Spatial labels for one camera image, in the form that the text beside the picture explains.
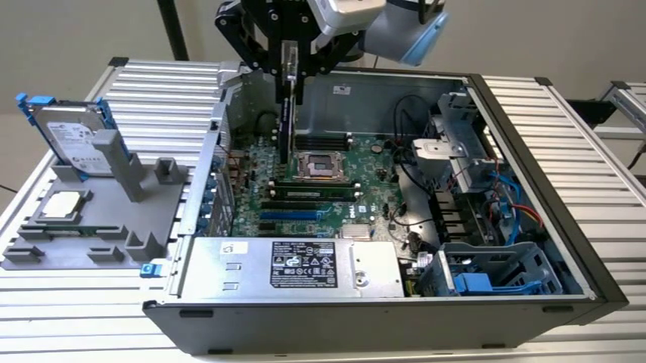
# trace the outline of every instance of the blue latch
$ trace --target blue latch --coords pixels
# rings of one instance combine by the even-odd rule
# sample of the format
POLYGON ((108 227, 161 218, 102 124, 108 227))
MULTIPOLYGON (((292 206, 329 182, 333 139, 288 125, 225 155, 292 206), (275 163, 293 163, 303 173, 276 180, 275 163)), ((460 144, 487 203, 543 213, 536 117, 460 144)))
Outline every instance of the blue latch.
POLYGON ((460 295, 531 295, 540 293, 540 281, 518 286, 491 286, 487 274, 463 273, 453 278, 455 290, 460 295))
POLYGON ((56 99, 52 96, 33 96, 26 102, 36 106, 49 106, 56 103, 56 99))
POLYGON ((140 278, 160 278, 161 277, 161 265, 154 263, 144 263, 138 270, 140 278))

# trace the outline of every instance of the white wall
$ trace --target white wall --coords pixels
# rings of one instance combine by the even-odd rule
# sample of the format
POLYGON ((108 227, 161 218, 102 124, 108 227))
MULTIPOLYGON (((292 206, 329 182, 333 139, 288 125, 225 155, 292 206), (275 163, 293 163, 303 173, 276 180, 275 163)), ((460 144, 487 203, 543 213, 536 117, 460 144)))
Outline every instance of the white wall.
POLYGON ((1 0, 0 113, 18 92, 85 98, 118 55, 172 59, 154 0, 1 0))
MULTIPOLYGON (((195 61, 237 58, 213 26, 220 2, 176 0, 195 61)), ((572 98, 592 98, 611 79, 646 80, 644 0, 448 0, 445 9, 424 70, 547 76, 572 98)), ((114 55, 172 59, 154 0, 1 0, 0 113, 17 113, 17 92, 81 99, 114 55)), ((26 155, 44 144, 26 142, 26 122, 0 116, 0 123, 2 151, 14 152, 2 152, 0 168, 34 163, 26 155)), ((612 147, 630 159, 632 144, 612 147)), ((635 171, 646 172, 646 160, 635 171)), ((24 177, 0 183, 16 187, 24 177)))

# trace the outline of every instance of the metal rack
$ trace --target metal rack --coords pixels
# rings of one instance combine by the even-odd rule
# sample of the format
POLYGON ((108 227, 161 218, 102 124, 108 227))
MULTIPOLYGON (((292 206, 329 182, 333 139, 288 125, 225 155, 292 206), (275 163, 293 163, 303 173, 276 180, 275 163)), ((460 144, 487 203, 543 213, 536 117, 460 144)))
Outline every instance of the metal rack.
MULTIPOLYGON (((142 160, 169 156, 195 166, 217 102, 213 92, 229 71, 225 64, 136 60, 105 71, 88 99, 108 98, 128 148, 142 160)), ((516 349, 235 356, 232 361, 646 360, 643 188, 551 87, 534 79, 485 80, 631 305, 587 326, 551 330, 516 349), (596 206, 582 208, 590 202, 596 206)), ((0 217, 1 249, 46 189, 50 160, 46 154, 0 217)), ((72 361, 97 355, 106 360, 193 361, 141 313, 144 297, 153 299, 161 289, 156 281, 140 290, 136 270, 0 269, 0 352, 34 360, 44 356, 33 353, 48 352, 48 359, 72 361)))
POLYGON ((612 81, 599 100, 610 101, 646 133, 646 83, 612 81))

